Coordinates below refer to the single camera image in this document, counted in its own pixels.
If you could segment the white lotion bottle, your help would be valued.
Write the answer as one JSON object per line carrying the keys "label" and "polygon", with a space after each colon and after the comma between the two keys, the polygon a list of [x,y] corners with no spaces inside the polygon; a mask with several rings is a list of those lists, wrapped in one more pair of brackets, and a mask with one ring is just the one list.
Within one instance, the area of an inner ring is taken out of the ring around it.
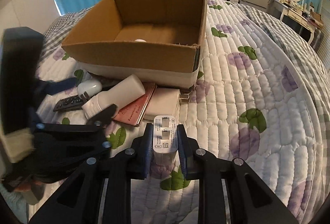
{"label": "white lotion bottle", "polygon": [[112,104],[117,106],[115,111],[117,114],[119,110],[143,95],[145,95],[145,88],[140,79],[133,74],[110,90],[102,91],[93,96],[82,106],[82,109],[88,120]]}

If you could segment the black remote control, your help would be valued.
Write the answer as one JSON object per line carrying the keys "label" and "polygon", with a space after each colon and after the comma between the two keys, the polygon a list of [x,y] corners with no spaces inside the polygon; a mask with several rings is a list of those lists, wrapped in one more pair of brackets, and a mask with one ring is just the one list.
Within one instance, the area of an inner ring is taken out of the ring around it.
{"label": "black remote control", "polygon": [[81,99],[78,95],[74,95],[59,100],[55,104],[53,111],[67,112],[73,110],[81,110],[83,105],[84,105],[83,99]]}

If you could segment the open cardboard box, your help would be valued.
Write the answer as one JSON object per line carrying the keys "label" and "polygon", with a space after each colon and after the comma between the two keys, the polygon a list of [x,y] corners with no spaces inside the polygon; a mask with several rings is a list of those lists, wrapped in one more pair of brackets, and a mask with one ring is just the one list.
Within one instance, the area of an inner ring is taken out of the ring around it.
{"label": "open cardboard box", "polygon": [[101,0],[62,43],[88,72],[191,88],[206,43],[207,0]]}

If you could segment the small white wall charger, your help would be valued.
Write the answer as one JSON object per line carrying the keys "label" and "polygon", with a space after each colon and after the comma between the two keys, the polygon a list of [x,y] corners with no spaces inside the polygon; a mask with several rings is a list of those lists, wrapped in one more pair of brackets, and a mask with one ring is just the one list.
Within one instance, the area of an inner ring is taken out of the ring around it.
{"label": "small white wall charger", "polygon": [[157,165],[174,163],[178,150],[177,122],[174,116],[156,116],[153,121],[153,154]]}

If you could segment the white dressing table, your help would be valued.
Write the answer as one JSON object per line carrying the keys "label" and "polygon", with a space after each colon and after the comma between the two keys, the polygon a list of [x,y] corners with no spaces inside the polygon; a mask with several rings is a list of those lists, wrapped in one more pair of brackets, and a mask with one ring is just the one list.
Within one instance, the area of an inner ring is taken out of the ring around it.
{"label": "white dressing table", "polygon": [[321,36],[321,27],[309,15],[285,3],[270,0],[267,13],[292,28],[308,45],[315,46]]}

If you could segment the grey checkered bed sheet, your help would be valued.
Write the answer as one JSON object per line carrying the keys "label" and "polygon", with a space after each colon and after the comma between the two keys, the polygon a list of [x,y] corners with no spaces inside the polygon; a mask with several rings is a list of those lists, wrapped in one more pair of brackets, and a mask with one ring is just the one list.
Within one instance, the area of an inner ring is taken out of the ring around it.
{"label": "grey checkered bed sheet", "polygon": [[[282,48],[300,72],[310,83],[314,90],[329,91],[329,75],[319,56],[307,42],[288,25],[280,22],[274,16],[262,12],[248,5],[234,5],[242,11],[250,21],[257,24],[271,39]],[[70,30],[85,16],[90,8],[74,13],[66,13],[58,17],[44,33],[44,45],[41,60],[38,63],[37,77],[46,73],[42,64],[59,50],[61,42]]]}

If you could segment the large white power adapter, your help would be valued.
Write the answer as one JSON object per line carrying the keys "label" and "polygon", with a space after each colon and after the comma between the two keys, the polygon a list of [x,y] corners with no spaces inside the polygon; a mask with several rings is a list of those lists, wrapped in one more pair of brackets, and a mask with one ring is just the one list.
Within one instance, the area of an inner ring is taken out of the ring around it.
{"label": "large white power adapter", "polygon": [[180,105],[189,103],[189,94],[181,93],[179,89],[157,88],[148,104],[144,119],[152,121],[156,116],[174,116],[178,121]]}

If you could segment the white earbuds case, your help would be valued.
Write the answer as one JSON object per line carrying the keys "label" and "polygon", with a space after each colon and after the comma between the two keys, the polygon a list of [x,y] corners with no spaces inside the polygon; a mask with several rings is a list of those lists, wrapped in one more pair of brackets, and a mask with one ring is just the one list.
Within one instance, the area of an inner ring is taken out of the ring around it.
{"label": "white earbuds case", "polygon": [[86,92],[89,97],[95,96],[102,91],[102,84],[96,79],[89,79],[80,83],[77,87],[77,95],[81,96]]}

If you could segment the pink booklet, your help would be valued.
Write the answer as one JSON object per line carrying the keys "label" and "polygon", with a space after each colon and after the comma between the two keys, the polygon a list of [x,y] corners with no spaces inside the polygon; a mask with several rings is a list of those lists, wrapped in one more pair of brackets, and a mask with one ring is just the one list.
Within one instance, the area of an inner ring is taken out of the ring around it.
{"label": "pink booklet", "polygon": [[157,89],[157,85],[155,83],[143,83],[143,86],[145,88],[145,95],[139,97],[119,110],[118,114],[114,117],[115,121],[131,126],[140,125],[151,97]]}

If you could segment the white floral quilted blanket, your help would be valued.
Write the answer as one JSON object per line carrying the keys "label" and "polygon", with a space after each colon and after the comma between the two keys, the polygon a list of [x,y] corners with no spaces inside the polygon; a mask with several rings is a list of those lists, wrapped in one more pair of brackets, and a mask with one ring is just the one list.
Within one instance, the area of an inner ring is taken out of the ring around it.
{"label": "white floral quilted blanket", "polygon": [[[298,222],[308,223],[329,194],[327,71],[269,14],[221,0],[208,6],[198,80],[178,122],[218,158],[245,160]],[[38,78],[91,77],[60,46],[89,10],[51,25]],[[132,182],[132,223],[197,223],[198,183],[183,179],[178,160],[169,168],[152,164],[151,177]]]}

